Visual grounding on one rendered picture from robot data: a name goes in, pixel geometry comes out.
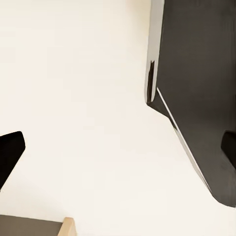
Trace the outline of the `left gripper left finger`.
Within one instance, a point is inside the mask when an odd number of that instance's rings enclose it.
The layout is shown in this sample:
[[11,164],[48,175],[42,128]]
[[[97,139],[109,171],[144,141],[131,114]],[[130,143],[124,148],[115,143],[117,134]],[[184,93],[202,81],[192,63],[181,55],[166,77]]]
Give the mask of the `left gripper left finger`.
[[26,149],[21,131],[0,136],[0,190]]

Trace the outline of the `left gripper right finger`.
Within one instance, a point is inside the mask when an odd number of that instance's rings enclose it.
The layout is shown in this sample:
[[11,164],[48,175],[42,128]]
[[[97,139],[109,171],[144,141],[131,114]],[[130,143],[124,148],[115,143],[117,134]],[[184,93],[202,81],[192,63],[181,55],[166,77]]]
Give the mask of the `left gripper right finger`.
[[236,169],[236,132],[227,130],[224,132],[221,149]]

